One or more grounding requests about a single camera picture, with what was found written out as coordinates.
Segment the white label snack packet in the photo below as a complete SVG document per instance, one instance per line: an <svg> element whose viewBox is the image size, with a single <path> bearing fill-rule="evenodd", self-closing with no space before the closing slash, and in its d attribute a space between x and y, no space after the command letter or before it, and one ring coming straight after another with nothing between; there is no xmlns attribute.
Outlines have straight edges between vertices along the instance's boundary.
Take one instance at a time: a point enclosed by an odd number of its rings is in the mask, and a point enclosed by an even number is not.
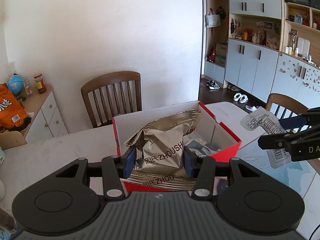
<svg viewBox="0 0 320 240"><path fill-rule="evenodd" d="M291 161L291 156L285 151L283 143L275 142L271 138L272 135L285 132L285 129L280 125L279 119L273 113L263 107L259 107L244 117L240 121L240 125L248 131L254 131L261 127L266 132L265 135L260 137L263 138L261 145L258 145L262 150L267 150L272 168L279 168Z"/></svg>

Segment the gold foil snack bag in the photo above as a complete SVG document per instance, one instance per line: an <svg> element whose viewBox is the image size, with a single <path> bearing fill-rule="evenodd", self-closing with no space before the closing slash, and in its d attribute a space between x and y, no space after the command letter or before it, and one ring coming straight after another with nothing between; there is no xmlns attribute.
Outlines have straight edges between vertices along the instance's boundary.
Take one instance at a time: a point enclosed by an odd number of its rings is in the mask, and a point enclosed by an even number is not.
<svg viewBox="0 0 320 240"><path fill-rule="evenodd" d="M137 159L124 182L168 190L191 190L195 184L183 167L183 137L195 131L201 120L198 109L167 115L146 124L124 142L135 146Z"/></svg>

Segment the white grey snack bag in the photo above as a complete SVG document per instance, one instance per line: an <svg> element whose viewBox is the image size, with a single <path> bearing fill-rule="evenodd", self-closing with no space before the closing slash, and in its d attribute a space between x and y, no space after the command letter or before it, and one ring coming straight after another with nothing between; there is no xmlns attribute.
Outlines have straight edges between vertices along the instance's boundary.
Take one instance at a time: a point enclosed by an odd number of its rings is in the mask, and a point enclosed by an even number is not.
<svg viewBox="0 0 320 240"><path fill-rule="evenodd" d="M203 136L194 132L183 137L183 143L196 155L215 155L221 151L218 146L211 145Z"/></svg>

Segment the wooden chair right side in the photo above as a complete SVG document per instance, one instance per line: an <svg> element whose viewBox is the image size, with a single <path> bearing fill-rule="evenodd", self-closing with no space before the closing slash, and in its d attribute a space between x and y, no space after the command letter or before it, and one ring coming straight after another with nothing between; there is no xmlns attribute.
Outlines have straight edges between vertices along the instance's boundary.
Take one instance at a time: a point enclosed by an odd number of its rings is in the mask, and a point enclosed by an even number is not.
<svg viewBox="0 0 320 240"><path fill-rule="evenodd" d="M265 109L278 119L289 118L305 113L308 108L297 100L283 94L271 93L268 96Z"/></svg>

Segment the red cardboard box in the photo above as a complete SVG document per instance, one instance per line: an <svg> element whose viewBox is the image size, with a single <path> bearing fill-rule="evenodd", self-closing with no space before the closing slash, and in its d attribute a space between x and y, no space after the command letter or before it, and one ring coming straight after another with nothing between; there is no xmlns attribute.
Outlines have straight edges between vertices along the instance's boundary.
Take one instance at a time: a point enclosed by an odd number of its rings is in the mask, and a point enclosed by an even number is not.
<svg viewBox="0 0 320 240"><path fill-rule="evenodd" d="M228 162L241 145L240 138L201 102L192 101L112 119L117 154L135 146L133 170L122 180L131 191L191 191L195 180L183 167L183 149Z"/></svg>

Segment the white slippers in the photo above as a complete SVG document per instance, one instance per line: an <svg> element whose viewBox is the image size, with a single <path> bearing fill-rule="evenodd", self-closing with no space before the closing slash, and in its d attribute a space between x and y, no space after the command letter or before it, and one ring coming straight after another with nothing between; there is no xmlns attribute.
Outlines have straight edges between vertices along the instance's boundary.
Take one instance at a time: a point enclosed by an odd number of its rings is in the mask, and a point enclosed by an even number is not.
<svg viewBox="0 0 320 240"><path fill-rule="evenodd" d="M248 96L245 94L236 93L233 97L233 101L244 104L248 102Z"/></svg>

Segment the wooden chair behind table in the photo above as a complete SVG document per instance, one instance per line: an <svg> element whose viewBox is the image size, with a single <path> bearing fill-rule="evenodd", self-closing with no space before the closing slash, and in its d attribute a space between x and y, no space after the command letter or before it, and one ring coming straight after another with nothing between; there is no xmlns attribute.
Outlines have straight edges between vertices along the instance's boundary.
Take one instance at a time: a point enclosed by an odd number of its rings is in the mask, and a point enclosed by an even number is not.
<svg viewBox="0 0 320 240"><path fill-rule="evenodd" d="M96 77L81 87L94 128L112 124L115 116L142 110L141 75L122 71Z"/></svg>

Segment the white drawer sideboard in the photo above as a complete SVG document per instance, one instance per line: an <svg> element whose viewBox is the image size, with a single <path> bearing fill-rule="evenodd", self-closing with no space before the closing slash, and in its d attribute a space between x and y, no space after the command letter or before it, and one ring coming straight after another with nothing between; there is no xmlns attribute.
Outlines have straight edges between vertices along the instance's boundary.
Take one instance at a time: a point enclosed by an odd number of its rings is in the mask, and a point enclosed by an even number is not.
<svg viewBox="0 0 320 240"><path fill-rule="evenodd" d="M68 134L52 86L47 84L46 89L45 93L39 94L36 87L32 88L32 96L23 103L24 110L32 115L31 123L20 132L5 131L1 133L1 149L7 150Z"/></svg>

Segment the black white sneakers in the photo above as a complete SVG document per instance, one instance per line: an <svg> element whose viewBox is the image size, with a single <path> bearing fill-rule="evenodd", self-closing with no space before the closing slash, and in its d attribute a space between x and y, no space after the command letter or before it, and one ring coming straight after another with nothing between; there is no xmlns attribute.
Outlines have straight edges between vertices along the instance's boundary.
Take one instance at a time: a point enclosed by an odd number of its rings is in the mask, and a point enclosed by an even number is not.
<svg viewBox="0 0 320 240"><path fill-rule="evenodd" d="M207 81L206 86L210 89L210 90L217 90L220 89L220 85L213 79Z"/></svg>

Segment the cardboard carton in cabinet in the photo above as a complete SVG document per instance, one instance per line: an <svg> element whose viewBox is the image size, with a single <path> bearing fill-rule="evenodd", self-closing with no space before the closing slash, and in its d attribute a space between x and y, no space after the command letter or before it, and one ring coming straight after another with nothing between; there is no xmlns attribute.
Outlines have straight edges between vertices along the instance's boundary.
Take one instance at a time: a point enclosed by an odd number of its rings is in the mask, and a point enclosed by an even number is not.
<svg viewBox="0 0 320 240"><path fill-rule="evenodd" d="M227 44L216 44L216 53L215 53L215 63L225 66L226 65L226 58L227 58Z"/></svg>

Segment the red lid sauce jar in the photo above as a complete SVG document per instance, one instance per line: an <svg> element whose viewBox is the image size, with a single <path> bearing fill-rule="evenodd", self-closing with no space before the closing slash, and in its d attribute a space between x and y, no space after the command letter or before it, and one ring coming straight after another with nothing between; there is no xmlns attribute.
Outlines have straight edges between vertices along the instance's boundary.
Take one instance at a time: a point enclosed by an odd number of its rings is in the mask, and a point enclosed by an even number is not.
<svg viewBox="0 0 320 240"><path fill-rule="evenodd" d="M42 74L37 74L34 76L34 80L36 83L37 91L39 94L43 94L46 92L47 88L44 84L43 76Z"/></svg>

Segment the orange snack bag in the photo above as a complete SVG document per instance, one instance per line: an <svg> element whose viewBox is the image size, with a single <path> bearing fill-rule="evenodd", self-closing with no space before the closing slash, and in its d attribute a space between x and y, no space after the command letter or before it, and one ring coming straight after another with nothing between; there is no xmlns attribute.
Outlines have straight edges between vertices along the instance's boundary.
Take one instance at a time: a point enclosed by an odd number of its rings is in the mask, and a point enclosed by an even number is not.
<svg viewBox="0 0 320 240"><path fill-rule="evenodd" d="M29 116L5 83L1 84L0 98L1 126L9 131L25 129L30 123Z"/></svg>

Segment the hanging tote bag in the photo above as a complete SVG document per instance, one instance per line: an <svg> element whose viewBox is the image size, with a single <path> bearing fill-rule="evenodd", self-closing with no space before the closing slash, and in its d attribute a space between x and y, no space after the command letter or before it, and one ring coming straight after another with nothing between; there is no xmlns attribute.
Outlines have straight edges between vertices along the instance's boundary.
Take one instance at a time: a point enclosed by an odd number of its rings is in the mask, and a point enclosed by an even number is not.
<svg viewBox="0 0 320 240"><path fill-rule="evenodd" d="M217 15L212 8L209 13L205 16L205 22L207 28L215 28L221 25L220 15Z"/></svg>

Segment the blue globe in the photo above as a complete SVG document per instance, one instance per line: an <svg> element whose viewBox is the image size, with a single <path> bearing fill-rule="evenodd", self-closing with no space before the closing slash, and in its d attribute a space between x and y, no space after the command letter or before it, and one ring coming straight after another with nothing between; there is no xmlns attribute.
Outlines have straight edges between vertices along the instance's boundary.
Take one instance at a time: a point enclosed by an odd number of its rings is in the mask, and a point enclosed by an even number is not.
<svg viewBox="0 0 320 240"><path fill-rule="evenodd" d="M16 73L8 80L7 87L15 97L19 97L24 89L23 79Z"/></svg>

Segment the blue wall cabinet unit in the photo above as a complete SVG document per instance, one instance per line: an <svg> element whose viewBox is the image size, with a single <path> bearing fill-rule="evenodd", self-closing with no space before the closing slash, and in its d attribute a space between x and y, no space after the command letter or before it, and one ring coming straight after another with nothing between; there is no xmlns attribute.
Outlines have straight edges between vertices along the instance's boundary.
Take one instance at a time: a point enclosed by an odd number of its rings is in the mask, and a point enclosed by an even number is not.
<svg viewBox="0 0 320 240"><path fill-rule="evenodd" d="M221 25L207 28L210 8ZM271 93L319 106L319 0L203 0L202 72L262 102ZM227 44L226 65L215 63Z"/></svg>

